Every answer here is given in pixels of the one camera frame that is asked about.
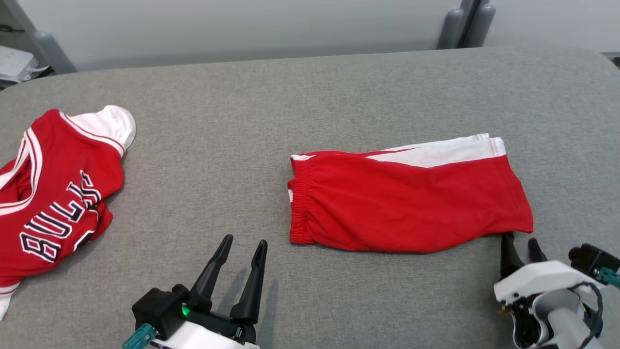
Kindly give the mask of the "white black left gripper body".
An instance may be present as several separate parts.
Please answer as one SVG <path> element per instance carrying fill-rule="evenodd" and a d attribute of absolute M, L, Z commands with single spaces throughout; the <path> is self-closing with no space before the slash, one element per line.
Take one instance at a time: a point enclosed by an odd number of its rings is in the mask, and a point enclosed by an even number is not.
<path fill-rule="evenodd" d="M 259 313 L 258 309 L 232 310 L 232 318 L 195 313 L 197 323 L 173 316 L 172 325 L 153 317 L 150 325 L 155 338 L 151 345 L 158 349 L 259 349 L 254 329 Z"/>

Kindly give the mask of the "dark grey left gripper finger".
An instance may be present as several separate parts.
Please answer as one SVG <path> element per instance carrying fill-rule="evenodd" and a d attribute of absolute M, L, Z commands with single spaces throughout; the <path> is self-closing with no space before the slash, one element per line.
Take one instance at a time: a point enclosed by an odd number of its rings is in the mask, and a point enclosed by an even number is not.
<path fill-rule="evenodd" d="M 267 250 L 267 241 L 259 241 L 259 245 L 250 263 L 250 274 L 239 302 L 233 305 L 230 311 L 230 317 L 239 323 L 255 324 L 258 322 Z"/>
<path fill-rule="evenodd" d="M 210 312 L 213 305 L 211 296 L 215 289 L 221 267 L 226 263 L 234 241 L 232 235 L 226 235 L 213 256 L 204 267 L 199 278 L 190 290 L 188 307 L 191 311 Z"/>

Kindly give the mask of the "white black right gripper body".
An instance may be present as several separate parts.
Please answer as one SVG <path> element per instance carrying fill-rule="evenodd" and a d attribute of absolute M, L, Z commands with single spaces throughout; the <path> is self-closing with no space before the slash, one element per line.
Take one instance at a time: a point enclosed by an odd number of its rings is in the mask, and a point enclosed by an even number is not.
<path fill-rule="evenodd" d="M 603 284 L 560 261 L 521 267 L 494 285 L 518 349 L 600 349 Z"/>

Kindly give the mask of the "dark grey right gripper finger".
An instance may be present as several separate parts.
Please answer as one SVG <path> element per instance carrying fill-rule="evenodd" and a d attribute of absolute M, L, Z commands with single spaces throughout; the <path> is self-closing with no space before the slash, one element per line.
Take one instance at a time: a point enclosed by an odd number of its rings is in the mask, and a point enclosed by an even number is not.
<path fill-rule="evenodd" d="M 547 256 L 542 251 L 540 244 L 536 238 L 530 238 L 528 241 L 528 257 L 530 263 L 540 263 L 548 261 Z"/>
<path fill-rule="evenodd" d="M 504 280 L 524 265 L 514 247 L 513 232 L 504 233 L 500 244 L 500 279 Z"/>

